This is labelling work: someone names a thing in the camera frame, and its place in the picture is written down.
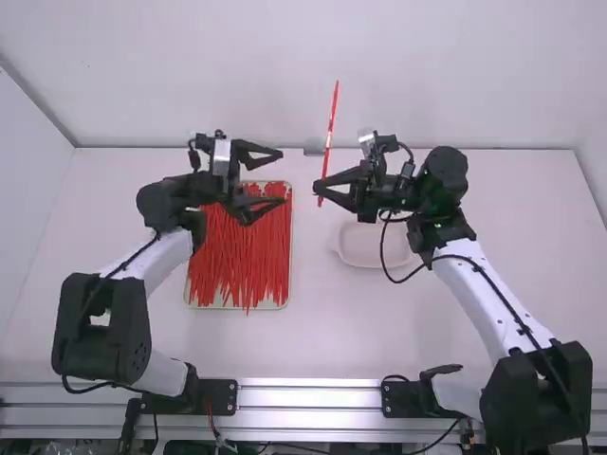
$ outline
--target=white container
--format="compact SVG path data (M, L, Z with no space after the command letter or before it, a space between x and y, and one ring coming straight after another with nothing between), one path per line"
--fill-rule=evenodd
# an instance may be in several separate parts
M379 239L383 223L345 221L336 226L329 239L329 248L353 267L381 268ZM389 269L406 265L413 257L407 240L407 225L393 223L386 229L384 259Z

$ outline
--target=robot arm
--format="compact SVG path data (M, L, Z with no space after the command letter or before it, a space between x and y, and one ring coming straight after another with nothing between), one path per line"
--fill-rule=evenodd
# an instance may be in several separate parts
M455 258L437 260L440 257L453 255L470 258L481 265L485 273L504 294L516 314L524 319L524 323L529 327L540 346L543 349L552 346L550 340L554 339L554 335L523 307L491 266L480 244L470 239L448 242L446 246L434 251L432 270L447 285L464 308L466 315L481 336L493 366L501 358L510 356L513 350L532 353L536 351L536 347L521 331L517 320L504 306L487 280L474 271L471 264Z
M314 192L364 223L375 223L381 210L410 212L412 251L458 299L493 365L481 390L444 380L460 365L428 370L417 383L403 386L400 402L418 403L431 415L454 410L478 418L503 453L584 437L590 429L592 360L578 342L558 342L491 267L460 208L468 190L466 157L437 147L416 175L411 159L399 173L388 174L384 155L409 149L394 135L377 132L363 132L359 142L364 155L359 165L315 181ZM349 185L349 192L331 188L337 185ZM385 408L384 415L395 417Z
M167 177L138 193L138 210L156 232L154 239L98 273L74 273L64 281L51 361L67 391L91 390L73 390L68 376L104 379L94 387L127 386L200 406L195 367L152 348L147 300L204 243L206 214L199 206L219 203L249 226L285 200L247 196L240 183L241 164L255 169L282 152L230 141L219 130L214 137L196 135L190 145L193 173ZM194 148L209 155L208 171L198 170ZM251 151L265 156L254 158Z

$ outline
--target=cable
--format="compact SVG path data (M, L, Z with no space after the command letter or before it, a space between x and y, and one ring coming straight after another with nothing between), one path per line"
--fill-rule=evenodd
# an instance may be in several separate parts
M418 450L414 450L413 452L403 452L402 455L417 455L419 453L424 453L427 450L430 450L431 448L433 448L434 446L438 446L440 443L443 442L443 440L449 436L449 433L451 433L453 431L453 429L455 427L457 427L457 424L459 424L459 421L462 419L457 419L455 420L455 422L453 422L451 424L451 426L449 428L447 428L447 430L438 438L436 439L433 443L428 444L427 446L424 446L422 448L419 448Z
M388 379L400 379L403 382L411 382L409 378L403 376L402 374L388 374L381 380L381 382L387 381Z
M419 272L422 268L425 267L425 265L424 264L419 265L413 272L411 272L405 278L402 278L400 280L397 280L396 278L393 278L392 275L390 275L390 272L388 271L388 267L386 265L386 259L384 258L384 254L383 254L383 242L386 237L386 228L388 227L388 224L391 222L392 214L393 214L392 212L388 213L388 218L387 218L388 221L386 221L383 224L383 228L381 229L381 237L379 238L379 259L381 260L381 268L383 269L383 273L386 275L388 280L390 280L394 284L401 284L402 282L407 281L410 277L412 277L417 272Z
M411 149L409 147L407 147L407 144L405 144L404 142L398 142L398 145L400 146L401 149L405 149L407 151L407 154L409 154L409 163L413 163L414 162L414 153L411 151Z
M390 212L388 214L388 218L387 218L388 222L389 222L389 220L390 220L391 217L392 217L392 213ZM383 243L384 243L384 238L385 238L385 234L386 234L386 227L388 227L388 222L384 223L383 229L381 230L381 237L379 239L379 258L381 259L381 268L383 269L383 271L384 271L386 277L388 278L388 280L390 280L393 283L400 284L400 283L403 283L403 282L407 281L409 278L411 278L413 275L415 275L417 272L419 272L422 268L424 268L425 265L424 264L420 265L413 272L411 272L409 275L407 275L406 277L404 277L401 280L395 280L390 275L390 273L388 272L388 269L386 267L386 263L385 263L384 255L383 255ZM571 413L573 415L573 418L574 418L574 420L576 421L576 423L577 423L577 425L579 427L579 431L582 431L583 425L582 425L582 422L581 422L581 420L579 418L579 415L578 415L578 412L577 412L577 407L575 406L575 404L571 400L569 392L565 388L565 386L564 386L564 384L562 382L561 377L559 376L559 374L557 373L557 371L554 369L552 363L550 362L550 359L548 358L548 356L546 355L546 353L543 351L543 348L540 345L540 343L538 342L538 340L531 333L531 329L529 329L529 327L524 323L524 321L521 319L521 317L516 312L516 310L512 307L512 305L507 300L506 296L504 296L504 294L502 293L502 291L500 290L500 288L497 286L497 284L495 284L495 282L487 274L487 272L485 271L485 269L481 265L479 265L478 263L476 263L475 261L473 261L471 258L468 258L466 256L461 256L459 254L444 254L444 255L441 255L441 256L436 256L436 257L434 257L434 258L432 258L430 260L430 264L434 263L436 261L444 260L444 259L456 259L458 261L463 261L465 263L468 263L468 264L472 265L472 269L475 272L478 272L478 273L481 274L481 276L485 279L485 281L491 287L491 289L493 290L493 292L495 292L495 294L498 296L498 298L502 301L502 303L504 304L504 306L506 307L506 309L508 310L508 312L510 313L510 315L512 315L512 317L514 318L514 320L516 321L516 323L521 328L522 332L527 336L527 338L529 338L529 341L531 341L531 344L533 344L533 347L536 349L536 352L538 353L538 356L542 359L542 362L543 362L545 368L547 369L547 372L550 374L550 378L557 385L557 389L561 393L562 398L564 399L565 404L567 405L567 408L570 409L570 411L571 411ZM589 453L589 447L588 447L588 441L587 441L586 435L582 435L580 438L581 438L582 453L583 453L583 455L588 455L588 453Z
M388 216L386 216L385 218L382 218L381 215L383 215L386 211L389 212ZM409 221L411 219L412 216L414 216L414 213L411 213L407 216L402 216L400 218L392 218L392 215L394 214L393 211L390 210L380 210L378 212L378 218L380 221L383 221L384 223L404 223L406 221Z
M326 450L319 450L317 448L311 448L311 447L304 447L304 446L297 446L295 444L288 444L288 443L271 443L273 446L280 446L280 447L290 447L290 448L298 448L299 450L307 450L308 452L314 452L314 453L321 453L324 455L329 455L329 452Z
M269 446L269 443L265 443L262 448L260 448L259 450L257 450L257 455L262 455L262 453L264 453L267 449L267 447Z
M156 416L156 413L154 413L153 415L154 415L154 434L155 434L154 449L156 449L156 446L158 445L158 441L160 441L160 438L158 437L158 418Z
M112 270L110 273L108 273L106 276L100 278L100 280L98 281L97 285L93 288L93 290L90 292L90 294L88 295L88 298L86 299L86 301L84 302L83 305L83 310L81 311L80 315L78 316L78 324L76 325L77 328L80 328L80 326L82 325L84 318L86 317L86 314L88 312L88 310L90 310L90 307L93 305L93 301L94 299L97 297L97 295L101 292L103 286L109 282L109 280L115 276L117 273L121 272L122 270L126 270L126 268L136 259L138 258L141 253L143 253L146 249L148 249L150 246L152 246L155 242L157 242L160 239L160 234L157 232L156 235L154 236L154 238L152 240L150 240L150 242L148 242L147 244L145 244L144 246L142 246L140 249L138 249L135 253L133 253L129 258L127 258L125 261L123 261L118 267L116 267L114 270ZM113 381L104 381L101 382L99 384L95 384L94 386L91 387L87 387L84 389L74 389L69 385L69 382L67 381L67 374L65 373L65 366L67 364L67 353L69 352L69 348L71 347L73 342L73 339L69 339L67 344L65 345L65 349L64 349L64 359L62 361L62 369L63 369L63 373L61 375L61 382L64 386L65 391L67 391L68 393L72 393L72 394L83 394L83 393L89 393L90 391L95 391L97 389L101 389L102 387L118 387L118 388L122 388L122 389L126 389L128 391L134 391L137 393L143 393L143 391L139 391L137 389L133 389L132 387L129 386L125 386L122 384L117 384Z

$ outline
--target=metal frame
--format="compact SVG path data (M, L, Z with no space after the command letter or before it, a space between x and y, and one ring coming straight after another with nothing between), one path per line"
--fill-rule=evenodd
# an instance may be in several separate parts
M236 441L429 443L451 419L386 419L375 379L239 379L238 411L217 417ZM70 395L60 383L0 383L0 439L118 439L134 393L109 388ZM593 390L591 446L607 446L607 388ZM159 415L162 440L212 440L204 416ZM482 426L474 424L477 441ZM152 416L140 417L136 438L154 439ZM445 443L459 443L455 431ZM567 444L578 444L570 441Z

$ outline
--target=red straw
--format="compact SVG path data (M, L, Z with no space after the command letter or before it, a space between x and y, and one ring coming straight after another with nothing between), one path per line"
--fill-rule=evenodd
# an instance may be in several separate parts
M201 207L207 212L207 240L190 259L190 301L212 306L215 299L248 313L260 301L277 306L288 299L291 248L292 192L285 182L244 185L249 195L285 197L286 203L253 226L241 227L219 205Z
M340 96L340 81L335 81L333 89L333 104L331 105L331 117L329 118L329 129L324 144L324 161L322 162L322 178L326 177L329 168L329 153L331 152L331 139L333 138L333 127L335 126L335 113L338 110L338 97ZM319 196L319 207L322 207L323 197Z

